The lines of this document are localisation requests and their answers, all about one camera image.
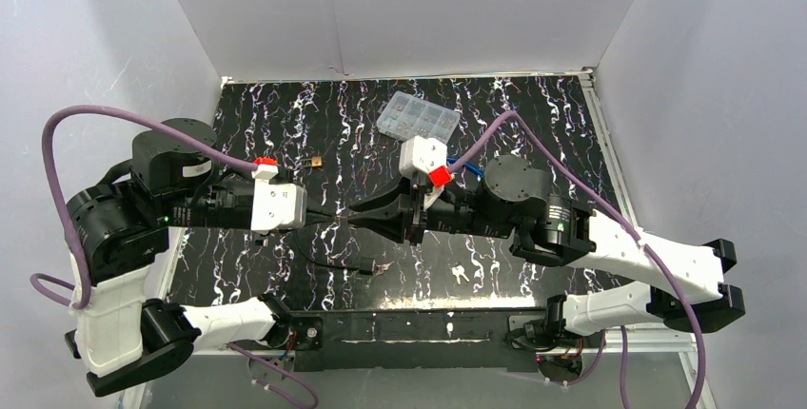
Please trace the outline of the small silver lock key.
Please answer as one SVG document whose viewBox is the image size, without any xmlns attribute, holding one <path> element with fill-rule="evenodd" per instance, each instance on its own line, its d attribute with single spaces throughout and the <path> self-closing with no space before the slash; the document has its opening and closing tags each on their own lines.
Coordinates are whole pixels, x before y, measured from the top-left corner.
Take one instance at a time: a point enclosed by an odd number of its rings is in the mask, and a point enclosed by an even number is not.
<svg viewBox="0 0 807 409">
<path fill-rule="evenodd" d="M 392 263 L 375 264 L 372 275 L 374 277 L 381 276 L 384 272 L 388 271 Z"/>
</svg>

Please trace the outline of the black cable padlock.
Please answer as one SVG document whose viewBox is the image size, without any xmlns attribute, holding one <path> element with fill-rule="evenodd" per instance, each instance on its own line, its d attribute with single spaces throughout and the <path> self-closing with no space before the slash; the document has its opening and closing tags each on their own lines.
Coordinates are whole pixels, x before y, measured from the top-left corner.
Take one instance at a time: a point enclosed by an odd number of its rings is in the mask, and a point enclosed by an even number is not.
<svg viewBox="0 0 807 409">
<path fill-rule="evenodd" d="M 358 260 L 352 261 L 340 261 L 329 257 L 315 257 L 313 254 L 313 245 L 304 245 L 303 243 L 302 232 L 304 230 L 305 226 L 288 233 L 289 246 L 309 263 L 327 269 L 352 271 L 363 276 L 372 276 L 379 270 L 380 267 L 376 261 L 368 257 L 360 257 Z"/>
</svg>

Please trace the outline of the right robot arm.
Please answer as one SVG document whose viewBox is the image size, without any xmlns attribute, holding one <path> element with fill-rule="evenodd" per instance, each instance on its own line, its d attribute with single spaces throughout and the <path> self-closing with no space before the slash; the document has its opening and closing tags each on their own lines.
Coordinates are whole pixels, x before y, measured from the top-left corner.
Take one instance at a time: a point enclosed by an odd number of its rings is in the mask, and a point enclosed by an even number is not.
<svg viewBox="0 0 807 409">
<path fill-rule="evenodd" d="M 656 322 L 714 333 L 746 312 L 742 290 L 726 282 L 734 245 L 716 239 L 676 243 L 622 224 L 551 190 L 551 175 L 523 158 L 490 161 L 475 190 L 444 185 L 446 172 L 406 170 L 354 203 L 349 223 L 396 243 L 418 244 L 427 231 L 510 239 L 510 253 L 545 267 L 582 267 L 628 279 L 588 295 L 548 299 L 529 337 L 587 337 L 611 327 Z"/>
</svg>

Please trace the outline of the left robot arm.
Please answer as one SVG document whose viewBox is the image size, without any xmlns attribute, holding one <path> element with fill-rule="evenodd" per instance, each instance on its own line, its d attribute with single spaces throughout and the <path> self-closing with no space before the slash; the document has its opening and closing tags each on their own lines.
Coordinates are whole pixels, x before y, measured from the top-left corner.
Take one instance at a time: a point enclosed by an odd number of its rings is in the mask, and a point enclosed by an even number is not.
<svg viewBox="0 0 807 409">
<path fill-rule="evenodd" d="M 286 234 L 309 219 L 305 189 L 277 161 L 263 157 L 222 174 L 210 156 L 216 143 L 207 124 L 167 120 L 134 137 L 126 180 L 106 179 L 68 202 L 88 262 L 89 302 L 66 340 L 98 397 L 161 378 L 200 349 L 235 341 L 295 351 L 322 345 L 322 320 L 270 293 L 211 307 L 146 296 L 148 272 L 173 227 Z"/>
</svg>

